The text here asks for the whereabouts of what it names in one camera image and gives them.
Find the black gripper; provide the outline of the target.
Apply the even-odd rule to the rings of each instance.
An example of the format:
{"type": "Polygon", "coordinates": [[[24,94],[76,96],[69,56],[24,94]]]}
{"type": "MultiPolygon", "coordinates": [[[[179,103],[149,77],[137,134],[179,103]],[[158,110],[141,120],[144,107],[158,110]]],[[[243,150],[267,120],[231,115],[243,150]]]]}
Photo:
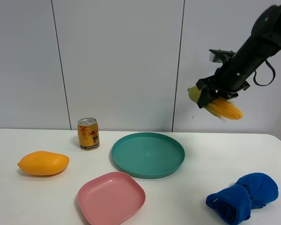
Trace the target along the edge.
{"type": "Polygon", "coordinates": [[[266,60],[266,55],[259,51],[239,50],[225,62],[214,76],[199,79],[196,87],[201,91],[197,105],[204,108],[211,101],[220,97],[226,100],[237,98],[238,91],[246,79],[266,60]],[[222,90],[216,91],[216,83],[222,90]]]}

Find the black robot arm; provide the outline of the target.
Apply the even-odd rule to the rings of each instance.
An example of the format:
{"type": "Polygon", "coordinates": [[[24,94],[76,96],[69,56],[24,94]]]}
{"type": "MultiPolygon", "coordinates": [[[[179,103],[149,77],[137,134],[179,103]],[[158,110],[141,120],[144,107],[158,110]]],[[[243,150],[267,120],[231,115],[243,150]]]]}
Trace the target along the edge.
{"type": "Polygon", "coordinates": [[[222,66],[214,75],[197,81],[196,87],[201,91],[198,107],[203,108],[218,97],[238,97],[239,91],[249,88],[247,78],[255,75],[262,63],[276,74],[267,59],[280,50],[281,5],[272,5],[258,17],[251,35],[237,52],[210,50],[210,61],[222,63],[222,66]]]}

